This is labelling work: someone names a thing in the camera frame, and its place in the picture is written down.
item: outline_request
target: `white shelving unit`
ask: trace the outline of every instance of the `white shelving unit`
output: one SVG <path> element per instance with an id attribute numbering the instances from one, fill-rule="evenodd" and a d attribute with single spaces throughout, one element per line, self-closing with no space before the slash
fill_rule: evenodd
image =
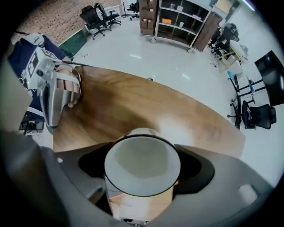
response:
<path id="1" fill-rule="evenodd" d="M 179 27 L 179 26 L 176 26 L 176 25 L 168 24 L 168 23 L 162 23 L 162 22 L 159 22 L 159 24 L 165 25 L 165 26 L 169 26 L 169 27 L 173 27 L 173 28 L 177 28 L 177 29 L 186 31 L 186 32 L 188 32 L 188 33 L 190 33 L 190 34 L 196 35 L 195 32 L 190 31 L 190 30 L 188 30 L 188 29 L 185 29 L 185 28 L 183 28 L 183 27 Z"/>
<path id="2" fill-rule="evenodd" d="M 198 11 L 202 11 L 203 9 L 205 9 L 207 11 L 207 14 L 204 15 L 203 14 L 203 18 L 197 18 L 187 12 L 182 12 L 182 11 L 179 11 L 177 9 L 172 9 L 170 7 L 165 7 L 164 5 L 166 4 L 169 4 L 170 3 L 170 0 L 164 0 L 166 1 L 165 4 L 163 4 L 163 0 L 160 0 L 159 1 L 159 6 L 158 6 L 158 13 L 157 13 L 157 22 L 156 22 L 156 26 L 155 26 L 155 35 L 147 35 L 148 37 L 151 37 L 151 42 L 152 43 L 155 43 L 157 39 L 159 40 L 164 40 L 164 41 L 168 41 L 168 42 L 171 42 L 171 43 L 176 43 L 176 44 L 179 44 L 181 46 L 184 46 L 184 47 L 187 47 L 188 48 L 188 52 L 192 52 L 191 48 L 195 39 L 198 37 L 201 29 L 203 28 L 210 12 L 212 11 L 212 7 L 210 7 L 210 0 L 181 0 L 181 3 L 180 5 L 182 5 L 183 2 L 185 1 L 188 1 L 188 2 L 191 2 L 193 4 L 196 4 L 197 6 L 199 6 L 199 8 L 197 6 L 195 6 L 196 8 L 198 8 Z M 177 14 L 177 17 L 176 17 L 176 20 L 173 24 L 168 24 L 168 23 L 162 23 L 161 22 L 161 11 L 169 11 L 169 12 L 173 12 L 173 14 Z M 177 22 L 178 22 L 178 18 L 179 16 L 182 15 L 184 17 L 187 16 L 189 18 L 193 18 L 193 23 L 192 23 L 192 26 L 191 27 L 180 27 L 180 26 L 177 26 Z M 192 27 L 195 25 L 195 23 L 201 23 L 198 31 L 194 31 L 192 29 Z M 172 32 L 163 32 L 161 31 L 159 28 L 160 26 L 167 26 L 167 27 L 172 27 L 173 30 Z M 175 36 L 174 34 L 174 30 L 175 29 L 179 29 L 179 30 L 182 30 L 182 31 L 185 31 L 187 32 L 187 35 L 185 38 L 181 38 L 179 36 Z"/>
<path id="3" fill-rule="evenodd" d="M 188 14 L 188 13 L 186 13 L 186 12 L 182 12 L 182 11 L 178 11 L 178 10 L 176 10 L 176 9 L 171 9 L 171 8 L 166 8 L 166 7 L 161 7 L 161 9 L 165 9 L 165 10 L 170 10 L 170 11 L 173 11 L 173 12 L 181 13 L 181 14 L 183 14 L 183 15 L 186 15 L 186 16 L 189 16 L 189 17 L 191 17 L 191 18 L 194 18 L 194 19 L 196 19 L 196 20 L 198 20 L 198 21 L 200 21 L 200 22 L 203 22 L 202 20 L 200 20 L 200 19 L 196 18 L 195 16 L 190 15 L 190 14 Z"/>

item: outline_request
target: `navy blue cloth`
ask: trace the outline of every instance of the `navy blue cloth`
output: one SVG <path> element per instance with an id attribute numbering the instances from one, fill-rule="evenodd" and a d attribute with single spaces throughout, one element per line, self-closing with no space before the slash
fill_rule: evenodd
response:
<path id="1" fill-rule="evenodd" d="M 55 54 L 58 59 L 62 60 L 65 57 L 65 54 L 56 45 L 54 45 L 48 37 L 43 35 L 43 38 L 45 49 Z M 26 89 L 28 89 L 25 72 L 26 66 L 36 47 L 36 45 L 31 44 L 25 39 L 20 39 L 18 42 L 16 42 L 13 53 L 8 57 L 8 61 L 12 69 Z M 36 95 L 36 89 L 27 91 L 33 98 L 30 107 L 42 111 L 39 96 Z"/>

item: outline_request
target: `patterned wall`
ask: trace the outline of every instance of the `patterned wall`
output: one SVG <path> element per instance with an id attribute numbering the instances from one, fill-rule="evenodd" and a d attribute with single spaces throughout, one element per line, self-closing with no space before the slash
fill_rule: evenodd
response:
<path id="1" fill-rule="evenodd" d="M 79 16 L 87 5 L 94 6 L 98 0 L 45 0 L 19 26 L 18 31 L 45 33 L 59 45 L 77 30 L 83 28 L 84 21 Z M 120 5 L 120 0 L 100 0 L 105 8 Z M 12 43 L 22 35 L 14 34 Z"/>

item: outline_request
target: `curved wooden tabletop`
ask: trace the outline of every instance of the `curved wooden tabletop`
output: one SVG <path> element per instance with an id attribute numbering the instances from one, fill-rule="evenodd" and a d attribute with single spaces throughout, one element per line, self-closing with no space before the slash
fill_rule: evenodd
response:
<path id="1" fill-rule="evenodd" d="M 73 108 L 63 110 L 54 130 L 55 152 L 114 141 L 146 127 L 174 144 L 241 156 L 244 135 L 197 100 L 131 74 L 97 67 L 77 70 L 82 96 Z"/>

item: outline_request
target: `brown cabinet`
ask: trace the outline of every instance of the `brown cabinet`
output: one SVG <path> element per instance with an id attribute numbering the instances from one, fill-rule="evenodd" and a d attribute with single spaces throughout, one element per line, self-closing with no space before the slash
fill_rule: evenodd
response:
<path id="1" fill-rule="evenodd" d="M 144 35 L 153 35 L 157 15 L 156 0 L 140 0 L 140 31 Z"/>
<path id="2" fill-rule="evenodd" d="M 204 50 L 207 43 L 211 40 L 215 31 L 219 27 L 219 23 L 222 21 L 222 17 L 212 12 L 210 13 L 207 21 L 205 22 L 202 30 L 200 31 L 197 39 L 195 40 L 193 47 L 199 50 Z"/>

